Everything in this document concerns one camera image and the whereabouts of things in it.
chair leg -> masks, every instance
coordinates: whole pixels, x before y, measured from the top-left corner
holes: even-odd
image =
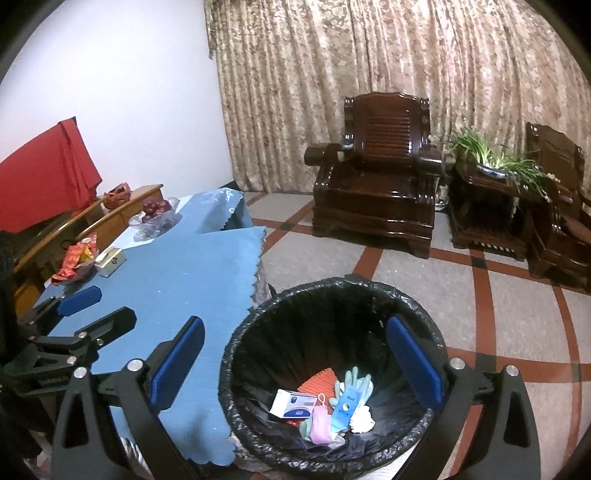
[[[463,250],[465,248],[470,247],[470,242],[466,242],[465,240],[459,240],[452,238],[453,248],[457,248],[458,250]]]
[[[318,222],[317,220],[312,220],[312,234],[318,237],[325,237],[330,235],[330,231],[332,230],[332,226],[328,223]]]
[[[429,243],[409,240],[408,244],[410,245],[410,250],[412,250],[415,257],[429,258],[431,253],[431,245]]]
[[[528,266],[532,278],[542,278],[551,265],[544,260],[528,259]]]

floor tile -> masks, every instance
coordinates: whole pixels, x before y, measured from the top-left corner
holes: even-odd
[[[248,211],[253,218],[264,218],[266,220],[285,222],[289,217],[298,212],[312,200],[311,195],[270,193],[250,205]]]
[[[591,297],[565,288],[562,291],[573,319],[580,362],[591,363]]]
[[[314,212],[308,212],[308,214],[302,218],[300,221],[300,225],[309,225],[312,226],[312,219],[314,218]]]
[[[433,228],[431,246],[441,250],[451,250],[465,254],[469,253],[467,248],[453,248],[452,228],[449,225],[449,217],[443,212],[435,212],[435,227]]]
[[[474,349],[476,313],[472,267],[386,250],[374,280],[392,285],[419,302],[441,330],[448,346]]]
[[[552,286],[489,272],[500,356],[570,363]]]
[[[484,258],[492,260],[493,262],[504,263],[507,265],[513,265],[518,268],[525,268],[527,270],[527,261],[519,262],[512,254],[509,253],[494,253],[485,251]]]
[[[254,197],[256,197],[257,195],[260,195],[261,192],[242,192],[242,196],[244,197],[244,199],[248,202],[250,200],[252,200]]]
[[[277,291],[323,278],[349,274],[363,253],[361,245],[289,232],[265,255],[267,281]]]
[[[581,407],[581,426],[579,427],[579,439],[581,438],[589,428],[591,424],[591,382],[583,382],[582,393],[583,393],[583,405]]]
[[[562,468],[569,438],[571,384],[526,383],[540,440],[541,480],[551,480]]]

curtain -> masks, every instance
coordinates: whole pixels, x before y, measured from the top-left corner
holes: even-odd
[[[340,141],[344,98],[371,91],[429,98],[438,145],[465,125],[522,151],[531,121],[591,153],[591,86],[525,0],[206,0],[206,15],[243,189],[310,192],[306,145]]]

potted plant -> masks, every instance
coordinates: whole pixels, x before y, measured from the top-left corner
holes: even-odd
[[[486,138],[472,128],[462,128],[460,132],[454,132],[447,143],[458,160],[475,161],[476,168],[489,177],[511,177],[519,188],[534,191],[548,202],[550,198],[542,185],[543,179],[559,181],[551,173],[542,171],[535,161],[526,158],[525,155],[513,154],[506,150],[495,152]]]

metal bolt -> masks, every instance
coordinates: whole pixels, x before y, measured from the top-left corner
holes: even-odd
[[[88,370],[84,367],[78,367],[78,368],[76,368],[76,370],[74,370],[74,376],[76,378],[84,378],[87,373],[88,373]]]
[[[449,364],[454,370],[462,370],[466,366],[466,362],[457,356],[450,359]]]
[[[519,369],[515,365],[507,365],[505,370],[507,370],[507,373],[512,377],[519,375]]]
[[[144,363],[136,358],[127,364],[127,370],[138,372],[143,366]]]

